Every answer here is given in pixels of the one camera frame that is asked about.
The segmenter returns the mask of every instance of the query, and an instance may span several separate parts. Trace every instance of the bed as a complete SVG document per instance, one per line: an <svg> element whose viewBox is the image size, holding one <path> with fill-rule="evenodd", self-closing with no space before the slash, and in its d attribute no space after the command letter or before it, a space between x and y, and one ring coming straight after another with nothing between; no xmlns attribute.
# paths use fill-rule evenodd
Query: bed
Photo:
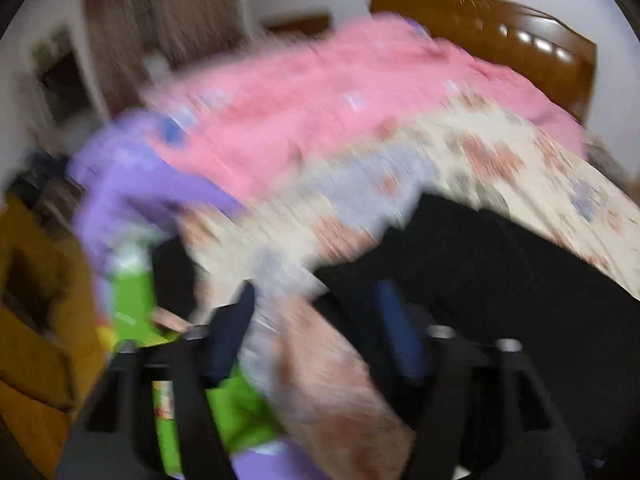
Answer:
<svg viewBox="0 0 640 480"><path fill-rule="evenodd" d="M370 11L397 12L472 56L509 66L584 124L596 44L550 14L506 0L371 0Z"/></svg>
<svg viewBox="0 0 640 480"><path fill-rule="evenodd" d="M306 324L322 344L296 346L303 338L289 335L305 316L290 309L292 298L319 294L312 269L375 247L423 192L508 216L640 295L640 212L584 160L579 125L595 44L501 0L371 0L370 10L374 18L325 40L204 68L165 88L153 112L139 112L140 142L109 148L120 150L110 170L118 183L94 193L76 224L104 277L117 238L113 221L109 237L94 228L105 213L122 221L134 209L150 221L140 212L151 209L176 220L199 269L193 323L252 280L259 295L239 362L286 430L345 480L393 478L412 433L370 384L355 392L340 378L364 369L322 320ZM314 22L314 33L329 21ZM295 20L280 25L296 30ZM159 181L127 189L158 167L181 183L171 194L152 189ZM324 351L328 342L334 352ZM326 381L283 379L282 359ZM354 415L340 426L332 414L345 409Z"/></svg>
<svg viewBox="0 0 640 480"><path fill-rule="evenodd" d="M523 73L545 102L584 122L596 46L552 16L500 0L371 0L370 8L381 20L394 19L386 12L400 14L433 38ZM379 50L389 52L411 43L405 30L393 29L396 43L366 26L349 38L380 42ZM455 48L434 41L438 56ZM403 59L410 58L414 51L404 46ZM516 81L510 71L465 62L492 82ZM312 270L375 247L389 225L408 221L421 193L497 211L640 295L640 212L569 147L574 137L547 135L552 126L572 128L566 114L545 105L523 118L500 102L500 92L475 85L484 80L469 81L445 76L438 83L446 88L443 107L379 124L338 150L302 156L293 174L247 200L240 216L201 207L180 218L200 268L192 321L231 304L243 280L254 283L260 295L239 362L286 430L333 478L395 478L412 432L367 383L353 348L308 306L323 290ZM522 90L517 81L514 89ZM576 132L581 137L582 129Z"/></svg>

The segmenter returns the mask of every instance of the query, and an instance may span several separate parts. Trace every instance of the black fabric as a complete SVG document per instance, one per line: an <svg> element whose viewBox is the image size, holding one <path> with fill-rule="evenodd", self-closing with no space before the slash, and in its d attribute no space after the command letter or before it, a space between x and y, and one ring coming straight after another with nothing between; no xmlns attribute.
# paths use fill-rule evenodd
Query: black fabric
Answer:
<svg viewBox="0 0 640 480"><path fill-rule="evenodd" d="M360 336L380 334L370 315L379 280L392 280L409 303L470 340L522 341L588 470L610 458L640 411L639 302L585 261L491 211L424 195L404 230L389 229L370 253L316 276L329 289L316 309L354 344L411 426L418 396L393 367L384 333L379 345Z"/></svg>
<svg viewBox="0 0 640 480"><path fill-rule="evenodd" d="M195 264L178 235L151 251L156 304L182 319L196 309Z"/></svg>
<svg viewBox="0 0 640 480"><path fill-rule="evenodd" d="M210 387L217 388L231 375L254 309L255 288L250 282L244 282L238 300L233 305L219 308L212 316L209 325L211 343L204 363Z"/></svg>
<svg viewBox="0 0 640 480"><path fill-rule="evenodd" d="M575 444L558 411L523 352L491 352L456 336L437 340L444 362L420 415L414 448L401 480L449 480L454 468L465 465L469 480L583 480ZM481 448L477 458L465 457L468 397L474 390L478 364L491 370L499 399L494 426L501 429L498 455L490 462ZM524 395L528 384L531 396ZM524 415L540 412L531 425ZM485 435L478 434L480 442Z"/></svg>

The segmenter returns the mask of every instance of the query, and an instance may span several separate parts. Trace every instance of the green cloth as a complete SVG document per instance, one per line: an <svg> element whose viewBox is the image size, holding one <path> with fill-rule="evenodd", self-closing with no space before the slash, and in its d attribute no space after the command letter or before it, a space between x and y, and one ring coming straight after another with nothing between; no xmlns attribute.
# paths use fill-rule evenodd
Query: green cloth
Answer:
<svg viewBox="0 0 640 480"><path fill-rule="evenodd" d="M114 329L118 341L132 339L142 346L162 344L175 339L177 334L163 336L150 321L156 298L148 247L134 238L119 244L116 250L111 280ZM159 389L154 388L156 409L161 396ZM238 366L219 388L207 390L207 399L222 443L229 453L259 446L280 433L273 410L245 380ZM156 430L165 472L179 473L180 453L174 421L157 418Z"/></svg>

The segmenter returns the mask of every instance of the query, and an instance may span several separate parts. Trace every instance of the purple clothing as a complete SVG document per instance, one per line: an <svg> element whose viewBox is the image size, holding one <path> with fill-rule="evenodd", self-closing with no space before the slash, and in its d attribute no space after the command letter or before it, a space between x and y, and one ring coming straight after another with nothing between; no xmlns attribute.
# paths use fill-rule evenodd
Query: purple clothing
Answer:
<svg viewBox="0 0 640 480"><path fill-rule="evenodd" d="M131 221L172 225L179 207L205 203L224 214L242 209L231 195L202 176L169 166L145 142L162 117L135 111L111 123L74 158L68 176L85 187L73 218L74 233L95 273L98 306L110 314L105 283L111 248Z"/></svg>
<svg viewBox="0 0 640 480"><path fill-rule="evenodd" d="M280 438L231 457L238 480L330 480L309 455L288 438ZM211 478L217 478L214 465Z"/></svg>
<svg viewBox="0 0 640 480"><path fill-rule="evenodd" d="M89 189L122 152L139 149L144 138L158 129L162 116L147 110L130 110L108 123L89 139L69 161L66 175Z"/></svg>

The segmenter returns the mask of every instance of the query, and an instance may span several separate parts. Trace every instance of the brown wooden furniture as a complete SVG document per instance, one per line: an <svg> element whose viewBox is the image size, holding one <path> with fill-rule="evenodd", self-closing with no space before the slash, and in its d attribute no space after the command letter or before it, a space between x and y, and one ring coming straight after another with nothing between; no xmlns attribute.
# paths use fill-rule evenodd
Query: brown wooden furniture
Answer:
<svg viewBox="0 0 640 480"><path fill-rule="evenodd" d="M0 214L0 447L10 450L0 450L0 478L51 479L106 355L95 330L91 269L78 241L51 240L17 196L9 194L6 204ZM35 319L46 320L47 337L36 332Z"/></svg>
<svg viewBox="0 0 640 480"><path fill-rule="evenodd" d="M300 32L310 38L316 38L333 27L333 18L330 13L322 10L313 14L268 18L263 20L261 25L272 34Z"/></svg>
<svg viewBox="0 0 640 480"><path fill-rule="evenodd" d="M144 57L131 0L82 0L93 69L111 117L139 106Z"/></svg>
<svg viewBox="0 0 640 480"><path fill-rule="evenodd" d="M596 45L553 16L505 0L371 0L370 10L397 12L434 38L513 68L584 124Z"/></svg>

